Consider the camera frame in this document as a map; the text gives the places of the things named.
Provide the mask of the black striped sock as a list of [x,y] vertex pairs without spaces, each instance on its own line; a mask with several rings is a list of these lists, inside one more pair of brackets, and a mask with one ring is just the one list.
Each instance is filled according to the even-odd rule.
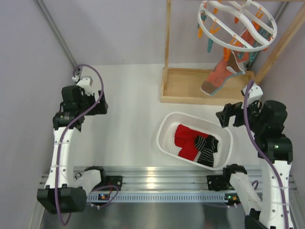
[[197,163],[213,167],[214,154],[218,152],[218,143],[219,141],[212,135],[208,135],[207,137],[198,135],[194,142],[195,148],[200,153]]

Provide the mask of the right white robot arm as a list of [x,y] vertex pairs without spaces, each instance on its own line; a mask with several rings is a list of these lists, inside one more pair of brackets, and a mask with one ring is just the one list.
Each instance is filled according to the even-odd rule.
[[292,229],[289,174],[293,145],[283,134],[286,106],[274,100],[262,103],[262,89],[253,80],[241,93],[243,102],[226,104],[216,116],[223,128],[228,126],[232,116],[235,117],[234,127],[246,127],[250,141],[258,152],[263,195],[261,198],[258,196],[245,167],[237,164],[224,167],[221,175],[207,176],[208,188],[212,191],[235,191],[237,200],[228,198],[227,206],[243,206],[247,229]]

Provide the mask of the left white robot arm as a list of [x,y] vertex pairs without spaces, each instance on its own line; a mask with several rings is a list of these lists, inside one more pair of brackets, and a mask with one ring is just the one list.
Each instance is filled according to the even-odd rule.
[[50,173],[37,200],[51,214],[74,213],[85,210],[87,196],[93,190],[114,191],[122,187],[122,176],[108,176],[101,166],[91,166],[80,177],[74,175],[76,144],[81,135],[85,112],[105,115],[108,105],[101,90],[100,101],[95,100],[92,78],[80,78],[75,85],[63,87],[59,111],[53,117],[54,148]]

